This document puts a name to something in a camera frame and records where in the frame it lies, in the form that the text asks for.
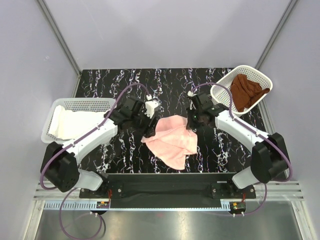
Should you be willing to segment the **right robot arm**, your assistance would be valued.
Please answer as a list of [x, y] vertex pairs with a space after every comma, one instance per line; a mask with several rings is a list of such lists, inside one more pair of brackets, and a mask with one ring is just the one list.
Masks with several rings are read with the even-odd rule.
[[239, 198], [245, 188], [255, 183], [267, 184], [278, 175], [291, 169], [284, 138], [254, 128], [243, 121], [225, 105], [214, 104], [205, 93], [188, 92], [187, 128], [211, 126], [226, 132], [251, 153], [250, 166], [233, 175], [227, 185], [228, 195]]

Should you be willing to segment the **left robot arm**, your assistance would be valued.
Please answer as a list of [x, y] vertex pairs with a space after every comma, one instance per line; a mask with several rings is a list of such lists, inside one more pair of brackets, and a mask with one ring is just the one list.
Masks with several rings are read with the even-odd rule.
[[104, 114], [103, 121], [83, 136], [63, 144], [50, 143], [45, 150], [40, 178], [50, 181], [51, 190], [65, 193], [72, 189], [86, 189], [95, 197], [103, 198], [108, 193], [108, 186], [100, 174], [79, 168], [83, 158], [97, 146], [108, 143], [130, 128], [145, 138], [154, 136], [158, 123], [155, 113], [160, 106], [155, 99], [143, 101], [128, 97], [123, 104], [113, 106]]

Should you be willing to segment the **white towel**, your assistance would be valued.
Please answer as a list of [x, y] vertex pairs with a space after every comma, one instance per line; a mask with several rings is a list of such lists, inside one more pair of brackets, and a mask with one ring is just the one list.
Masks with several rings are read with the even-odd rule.
[[104, 119], [104, 112], [66, 110], [55, 107], [48, 133], [57, 139], [70, 140], [89, 131]]

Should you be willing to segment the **pink towel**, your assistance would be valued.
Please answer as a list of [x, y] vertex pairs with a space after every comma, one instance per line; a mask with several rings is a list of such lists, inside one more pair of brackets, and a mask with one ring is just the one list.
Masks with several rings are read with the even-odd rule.
[[155, 135], [143, 137], [141, 142], [166, 166], [184, 170], [186, 157], [197, 153], [198, 136], [187, 129], [187, 118], [180, 115], [158, 120]]

